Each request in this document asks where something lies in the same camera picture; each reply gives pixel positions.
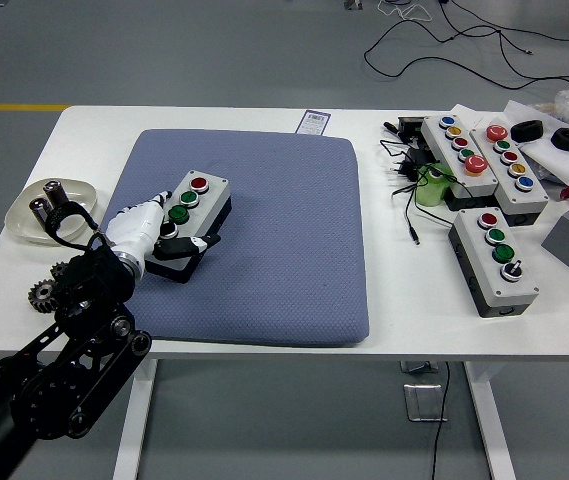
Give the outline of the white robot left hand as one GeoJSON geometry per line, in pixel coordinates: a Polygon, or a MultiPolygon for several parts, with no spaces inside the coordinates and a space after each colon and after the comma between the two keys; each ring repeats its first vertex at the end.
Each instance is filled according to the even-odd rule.
{"type": "Polygon", "coordinates": [[[136,270],[138,276],[143,273],[148,255],[162,261],[188,258],[221,241],[218,234],[177,237],[157,249],[164,204],[171,196],[171,192],[161,192],[144,203],[122,209],[108,223],[106,237],[112,243],[112,251],[122,263],[136,270]]]}

